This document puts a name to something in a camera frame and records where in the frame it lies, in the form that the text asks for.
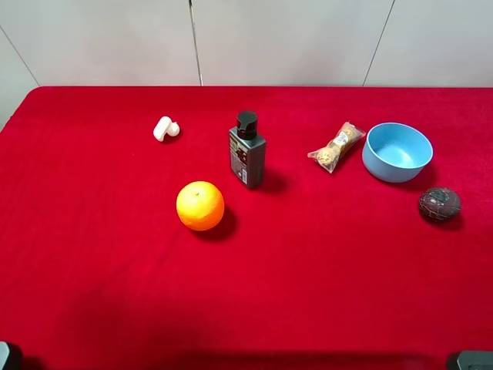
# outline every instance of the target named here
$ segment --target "orange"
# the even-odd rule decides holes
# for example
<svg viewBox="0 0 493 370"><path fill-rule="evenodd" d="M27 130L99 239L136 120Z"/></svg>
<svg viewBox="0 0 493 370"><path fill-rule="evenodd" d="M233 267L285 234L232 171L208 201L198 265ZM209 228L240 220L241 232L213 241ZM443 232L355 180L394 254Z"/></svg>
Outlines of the orange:
<svg viewBox="0 0 493 370"><path fill-rule="evenodd" d="M189 183L176 198L176 211L180 220L190 229L209 230L223 218L223 195L206 181Z"/></svg>

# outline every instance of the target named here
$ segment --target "white wall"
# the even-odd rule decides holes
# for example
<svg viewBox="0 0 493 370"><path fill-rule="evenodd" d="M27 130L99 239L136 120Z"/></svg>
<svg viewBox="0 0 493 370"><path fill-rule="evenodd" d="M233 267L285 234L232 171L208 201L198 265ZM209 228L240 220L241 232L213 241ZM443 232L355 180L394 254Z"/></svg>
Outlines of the white wall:
<svg viewBox="0 0 493 370"><path fill-rule="evenodd" d="M493 0L396 0L366 86L493 86Z"/></svg>
<svg viewBox="0 0 493 370"><path fill-rule="evenodd" d="M0 130L36 86L31 73L0 29Z"/></svg>
<svg viewBox="0 0 493 370"><path fill-rule="evenodd" d="M194 0L205 85L362 86L392 0Z"/></svg>
<svg viewBox="0 0 493 370"><path fill-rule="evenodd" d="M193 10L206 85L493 86L493 0L193 0ZM189 0L0 0L0 26L0 125L36 86L19 55L42 86L200 81Z"/></svg>
<svg viewBox="0 0 493 370"><path fill-rule="evenodd" d="M40 85L196 85L187 0L0 0Z"/></svg>

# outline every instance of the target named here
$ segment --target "black object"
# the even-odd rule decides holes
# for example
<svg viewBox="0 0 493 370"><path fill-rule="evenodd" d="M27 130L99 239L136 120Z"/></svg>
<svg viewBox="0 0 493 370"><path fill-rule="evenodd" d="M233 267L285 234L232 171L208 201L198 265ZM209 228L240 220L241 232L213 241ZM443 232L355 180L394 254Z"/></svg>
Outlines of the black object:
<svg viewBox="0 0 493 370"><path fill-rule="evenodd" d="M243 140L252 140L257 136L257 115L254 112L241 112L236 118L236 134Z"/></svg>
<svg viewBox="0 0 493 370"><path fill-rule="evenodd" d="M0 341L0 370L19 370L22 351L17 345Z"/></svg>
<svg viewBox="0 0 493 370"><path fill-rule="evenodd" d="M449 221L461 210L461 199L447 187L432 187L419 198L419 213L432 222Z"/></svg>
<svg viewBox="0 0 493 370"><path fill-rule="evenodd" d="M462 351L447 361L448 370L493 370L493 351Z"/></svg>

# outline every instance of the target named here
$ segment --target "chocolate ball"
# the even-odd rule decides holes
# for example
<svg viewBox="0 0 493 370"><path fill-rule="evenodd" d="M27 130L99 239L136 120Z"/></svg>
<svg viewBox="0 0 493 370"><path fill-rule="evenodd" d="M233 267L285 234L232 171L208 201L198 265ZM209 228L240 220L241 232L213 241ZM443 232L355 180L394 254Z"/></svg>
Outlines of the chocolate ball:
<svg viewBox="0 0 493 370"><path fill-rule="evenodd" d="M432 187L419 198L419 213L433 222L445 222L457 216L461 210L461 199L446 187Z"/></svg>

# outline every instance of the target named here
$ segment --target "blue bowl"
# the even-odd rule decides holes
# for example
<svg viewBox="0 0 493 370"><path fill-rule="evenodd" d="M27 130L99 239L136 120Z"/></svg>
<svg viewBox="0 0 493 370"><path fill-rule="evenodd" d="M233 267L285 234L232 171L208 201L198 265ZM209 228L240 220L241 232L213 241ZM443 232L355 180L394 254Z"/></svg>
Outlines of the blue bowl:
<svg viewBox="0 0 493 370"><path fill-rule="evenodd" d="M403 183L414 178L433 157L425 135L402 123L381 123L370 130L363 163L380 180Z"/></svg>

